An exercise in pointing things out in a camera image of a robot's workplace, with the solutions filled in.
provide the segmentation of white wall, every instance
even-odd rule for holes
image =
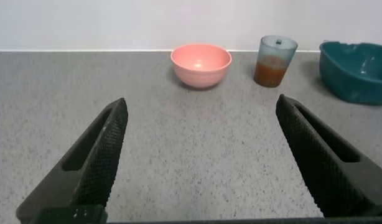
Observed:
[[[256,50],[268,34],[299,50],[324,39],[382,44],[382,0],[0,0],[0,50]]]

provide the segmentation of translucent cup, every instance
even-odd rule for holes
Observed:
[[[278,35],[268,35],[260,40],[254,81],[265,87],[281,84],[286,70],[295,54],[297,42]]]

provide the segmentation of teal container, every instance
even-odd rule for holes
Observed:
[[[320,50],[322,80],[339,98],[382,105],[382,45],[325,42]]]

